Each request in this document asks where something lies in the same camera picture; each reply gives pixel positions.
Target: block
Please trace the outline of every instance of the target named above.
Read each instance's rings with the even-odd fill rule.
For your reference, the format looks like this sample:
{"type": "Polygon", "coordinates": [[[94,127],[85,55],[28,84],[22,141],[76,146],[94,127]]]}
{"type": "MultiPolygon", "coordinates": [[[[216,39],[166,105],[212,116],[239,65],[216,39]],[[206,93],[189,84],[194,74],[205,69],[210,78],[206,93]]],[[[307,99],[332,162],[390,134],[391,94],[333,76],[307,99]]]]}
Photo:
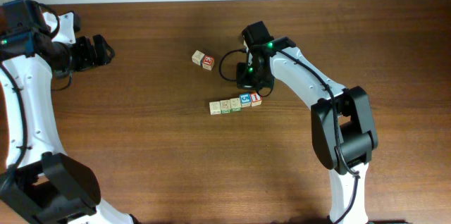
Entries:
{"type": "Polygon", "coordinates": [[[232,108],[232,111],[241,111],[240,98],[232,98],[230,100],[230,107],[232,108]]]}
{"type": "Polygon", "coordinates": [[[249,107],[251,106],[251,95],[250,94],[240,94],[240,102],[241,107],[249,107]]]}
{"type": "Polygon", "coordinates": [[[210,103],[210,115],[221,114],[221,103],[219,101],[212,101],[210,103]]]}
{"type": "Polygon", "coordinates": [[[230,107],[230,100],[220,101],[221,103],[221,113],[226,114],[232,112],[232,108],[230,107]]]}
{"type": "Polygon", "coordinates": [[[261,96],[259,96],[259,94],[257,94],[257,93],[252,93],[251,94],[251,102],[252,102],[252,107],[260,105],[261,104],[261,96]]]}
{"type": "Polygon", "coordinates": [[[203,54],[200,51],[196,51],[193,55],[192,55],[192,62],[195,63],[198,66],[202,65],[202,61],[204,60],[205,54],[203,54]]]}
{"type": "Polygon", "coordinates": [[[213,69],[213,66],[214,66],[214,58],[205,55],[204,60],[202,61],[202,67],[207,70],[211,70],[213,69]]]}

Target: tabletop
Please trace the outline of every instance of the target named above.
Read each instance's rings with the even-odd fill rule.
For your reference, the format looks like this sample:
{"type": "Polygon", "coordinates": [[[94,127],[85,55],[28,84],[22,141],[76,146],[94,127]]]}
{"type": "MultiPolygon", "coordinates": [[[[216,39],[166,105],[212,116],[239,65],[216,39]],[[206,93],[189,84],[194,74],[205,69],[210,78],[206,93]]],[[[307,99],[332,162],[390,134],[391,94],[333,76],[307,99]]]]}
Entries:
{"type": "MultiPolygon", "coordinates": [[[[144,224],[308,223],[328,215],[329,176],[311,145],[310,112],[289,87],[276,80],[260,106],[209,113],[210,101],[246,92],[220,77],[218,62],[243,47],[247,25],[263,20],[271,35],[295,41],[328,77],[369,95],[379,138],[365,184],[370,220],[449,223],[451,0],[54,9],[76,11],[78,35],[102,34],[116,51],[111,64],[75,73],[52,101],[68,155],[94,171],[103,198],[118,210],[144,224]],[[196,50],[215,58],[212,71],[191,61],[196,50]]],[[[228,58],[225,74],[243,60],[228,58]]],[[[4,107],[0,115],[4,161],[4,107]]],[[[0,213],[2,223],[23,223],[3,202],[0,213]]]]}

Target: toy block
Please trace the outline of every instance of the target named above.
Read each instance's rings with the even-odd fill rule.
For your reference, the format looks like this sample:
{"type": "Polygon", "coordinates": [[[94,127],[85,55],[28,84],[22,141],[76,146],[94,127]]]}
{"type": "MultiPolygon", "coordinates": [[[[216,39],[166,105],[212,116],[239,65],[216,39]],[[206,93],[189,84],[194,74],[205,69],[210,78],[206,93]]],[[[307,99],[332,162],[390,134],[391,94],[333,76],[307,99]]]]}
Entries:
{"type": "Polygon", "coordinates": [[[250,94],[240,94],[241,107],[251,106],[251,96],[250,94]]]}
{"type": "Polygon", "coordinates": [[[204,60],[205,54],[200,51],[196,51],[192,55],[192,62],[194,62],[198,66],[202,66],[202,61],[204,60]]]}
{"type": "Polygon", "coordinates": [[[251,94],[251,102],[252,102],[252,107],[260,105],[261,104],[261,96],[257,93],[252,93],[251,94]]]}
{"type": "Polygon", "coordinates": [[[230,100],[220,101],[221,103],[221,113],[226,114],[232,112],[232,108],[230,107],[230,100]]]}
{"type": "Polygon", "coordinates": [[[240,98],[232,98],[230,100],[230,107],[232,108],[232,111],[241,111],[240,98]]]}
{"type": "Polygon", "coordinates": [[[213,69],[213,66],[214,66],[214,58],[205,55],[204,60],[202,61],[202,67],[207,70],[211,70],[213,69]]]}
{"type": "Polygon", "coordinates": [[[210,115],[221,114],[221,104],[219,101],[212,101],[210,103],[210,115]]]}

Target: row of blocks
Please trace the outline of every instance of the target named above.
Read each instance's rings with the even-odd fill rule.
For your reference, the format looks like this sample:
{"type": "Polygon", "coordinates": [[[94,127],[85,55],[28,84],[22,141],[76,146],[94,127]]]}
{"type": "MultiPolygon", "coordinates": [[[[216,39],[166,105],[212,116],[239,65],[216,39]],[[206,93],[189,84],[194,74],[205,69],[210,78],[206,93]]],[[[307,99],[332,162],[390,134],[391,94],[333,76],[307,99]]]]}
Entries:
{"type": "Polygon", "coordinates": [[[196,51],[192,55],[192,62],[198,66],[201,66],[207,70],[213,69],[214,66],[214,57],[207,56],[200,51],[196,51]]]}
{"type": "Polygon", "coordinates": [[[241,94],[238,98],[230,100],[212,101],[210,103],[210,114],[226,114],[233,111],[241,111],[241,108],[257,106],[261,104],[261,97],[257,93],[241,94]]]}

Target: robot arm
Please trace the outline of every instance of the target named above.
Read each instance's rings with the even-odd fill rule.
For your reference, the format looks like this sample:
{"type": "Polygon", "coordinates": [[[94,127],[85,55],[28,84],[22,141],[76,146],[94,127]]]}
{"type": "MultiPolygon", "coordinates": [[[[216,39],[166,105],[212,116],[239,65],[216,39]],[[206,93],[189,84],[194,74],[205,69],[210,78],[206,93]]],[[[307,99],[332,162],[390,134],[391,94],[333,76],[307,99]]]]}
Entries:
{"type": "Polygon", "coordinates": [[[42,14],[40,6],[26,0],[4,4],[10,29],[0,35],[0,82],[9,150],[0,199],[29,223],[136,224],[101,198],[88,167],[67,157],[51,104],[52,76],[105,65],[114,52],[100,35],[94,46],[86,37],[76,39],[80,19],[74,12],[56,17],[42,14]],[[35,185],[42,175],[49,181],[35,185]]]}
{"type": "Polygon", "coordinates": [[[275,78],[296,93],[311,109],[314,150],[320,162],[329,169],[332,190],[329,221],[367,223],[364,181],[371,152],[377,147],[378,140],[366,93],[360,87],[347,89],[325,76],[308,62],[294,42],[287,37],[275,40],[262,22],[248,26],[242,34],[249,48],[247,62],[237,65],[237,86],[258,91],[262,87],[272,88],[275,78]],[[330,94],[312,72],[298,63],[310,68],[330,87],[339,114],[351,116],[350,122],[340,126],[339,137],[346,164],[359,173],[358,180],[340,164],[335,152],[330,94]]]}

